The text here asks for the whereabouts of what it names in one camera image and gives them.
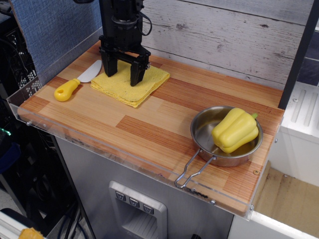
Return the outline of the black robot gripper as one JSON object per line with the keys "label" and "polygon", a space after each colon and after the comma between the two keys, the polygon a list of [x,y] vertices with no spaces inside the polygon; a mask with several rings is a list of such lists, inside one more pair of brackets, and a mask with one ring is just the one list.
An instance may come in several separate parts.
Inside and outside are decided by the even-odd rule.
{"label": "black robot gripper", "polygon": [[149,35],[143,32],[143,19],[148,18],[143,14],[134,14],[129,20],[121,20],[123,28],[122,49],[116,54],[101,49],[101,58],[105,74],[108,77],[117,73],[118,60],[131,64],[131,86],[137,85],[143,80],[145,70],[149,67],[151,53],[142,47],[142,37]]}

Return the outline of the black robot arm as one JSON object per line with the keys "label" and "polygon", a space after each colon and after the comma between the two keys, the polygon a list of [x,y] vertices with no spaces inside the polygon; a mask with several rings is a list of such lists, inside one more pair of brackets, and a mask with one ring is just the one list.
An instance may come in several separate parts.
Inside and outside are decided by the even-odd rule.
{"label": "black robot arm", "polygon": [[118,60],[131,65],[131,86],[143,80],[149,67],[151,53],[142,47],[143,19],[149,19],[141,10],[142,0],[99,1],[103,35],[100,53],[107,76],[118,71]]}

